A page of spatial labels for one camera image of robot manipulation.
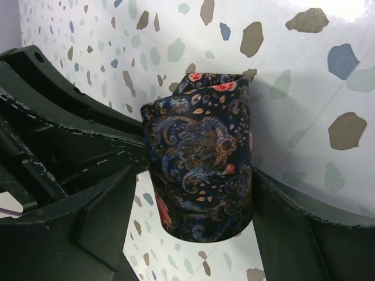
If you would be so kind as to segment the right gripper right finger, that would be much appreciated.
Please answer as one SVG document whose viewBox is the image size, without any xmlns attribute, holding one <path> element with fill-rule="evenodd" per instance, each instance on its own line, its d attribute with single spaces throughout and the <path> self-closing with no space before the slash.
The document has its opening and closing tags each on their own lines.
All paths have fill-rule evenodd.
<svg viewBox="0 0 375 281">
<path fill-rule="evenodd" d="M 374 280 L 374 218 L 253 170 L 253 225 L 267 280 Z"/>
</svg>

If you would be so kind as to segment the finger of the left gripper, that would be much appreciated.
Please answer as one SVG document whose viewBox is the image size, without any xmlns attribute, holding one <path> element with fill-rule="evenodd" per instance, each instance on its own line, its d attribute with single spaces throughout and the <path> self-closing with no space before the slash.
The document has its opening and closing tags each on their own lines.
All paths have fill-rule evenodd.
<svg viewBox="0 0 375 281">
<path fill-rule="evenodd" d="M 25 212 L 146 169 L 139 121 L 75 94 L 46 98 L 30 87 L 1 88 L 2 188 Z"/>
<path fill-rule="evenodd" d="M 96 101 L 66 79 L 35 45 L 1 53 L 1 61 L 49 101 L 80 118 L 143 136 L 141 122 Z"/>
</svg>

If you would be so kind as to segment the navy floral paisley tie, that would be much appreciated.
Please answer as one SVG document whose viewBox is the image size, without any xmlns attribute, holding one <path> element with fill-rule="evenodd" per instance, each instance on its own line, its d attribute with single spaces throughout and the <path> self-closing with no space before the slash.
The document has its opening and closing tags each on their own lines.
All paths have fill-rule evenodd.
<svg viewBox="0 0 375 281">
<path fill-rule="evenodd" d="M 252 220 L 250 78 L 192 73 L 141 107 L 148 171 L 164 230 L 211 243 Z"/>
</svg>

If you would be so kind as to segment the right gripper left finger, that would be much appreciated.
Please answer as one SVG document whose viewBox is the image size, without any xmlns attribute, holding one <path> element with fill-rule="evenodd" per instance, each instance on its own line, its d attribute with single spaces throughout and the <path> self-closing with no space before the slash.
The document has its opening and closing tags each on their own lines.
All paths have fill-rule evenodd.
<svg viewBox="0 0 375 281">
<path fill-rule="evenodd" d="M 136 280 L 123 248 L 136 175 L 126 167 L 68 198 L 1 219 L 2 280 Z"/>
</svg>

